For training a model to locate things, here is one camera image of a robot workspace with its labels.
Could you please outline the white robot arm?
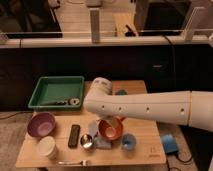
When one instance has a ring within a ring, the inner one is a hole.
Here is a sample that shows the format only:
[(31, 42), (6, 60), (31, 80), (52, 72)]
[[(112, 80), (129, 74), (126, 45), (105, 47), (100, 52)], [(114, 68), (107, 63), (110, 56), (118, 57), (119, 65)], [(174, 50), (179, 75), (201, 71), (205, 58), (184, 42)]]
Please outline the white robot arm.
[(213, 92), (175, 91), (112, 95), (112, 82), (95, 78), (83, 106), (101, 117), (123, 116), (213, 132)]

